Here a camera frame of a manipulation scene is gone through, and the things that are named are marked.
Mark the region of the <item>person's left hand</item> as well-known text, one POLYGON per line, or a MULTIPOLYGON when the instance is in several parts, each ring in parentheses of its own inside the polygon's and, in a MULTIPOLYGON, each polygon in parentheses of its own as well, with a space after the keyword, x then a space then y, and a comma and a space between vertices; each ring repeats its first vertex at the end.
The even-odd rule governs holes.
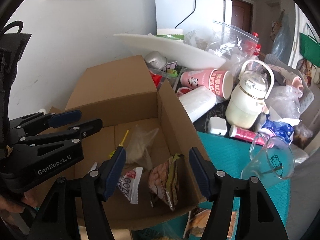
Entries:
MULTIPOLYGON (((11 200, 3 197, 2 195, 0 196, 0 199, 1 210, 6 210, 12 213, 22 213, 24 211, 24 207, 17 204, 16 202, 12 202, 11 200)), ((33 190, 25 192, 21 201, 24 204, 27 204, 32 207, 37 207, 38 205, 38 201, 33 190)))

